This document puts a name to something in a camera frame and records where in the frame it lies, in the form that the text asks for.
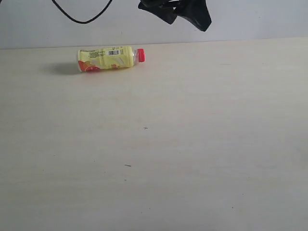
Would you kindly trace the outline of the yellow juice bottle red cap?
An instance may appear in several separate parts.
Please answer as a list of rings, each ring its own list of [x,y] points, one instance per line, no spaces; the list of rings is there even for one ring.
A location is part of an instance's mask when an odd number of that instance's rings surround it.
[[[81,72],[131,68],[144,61],[144,49],[134,49],[131,46],[115,46],[77,52],[77,63]]]

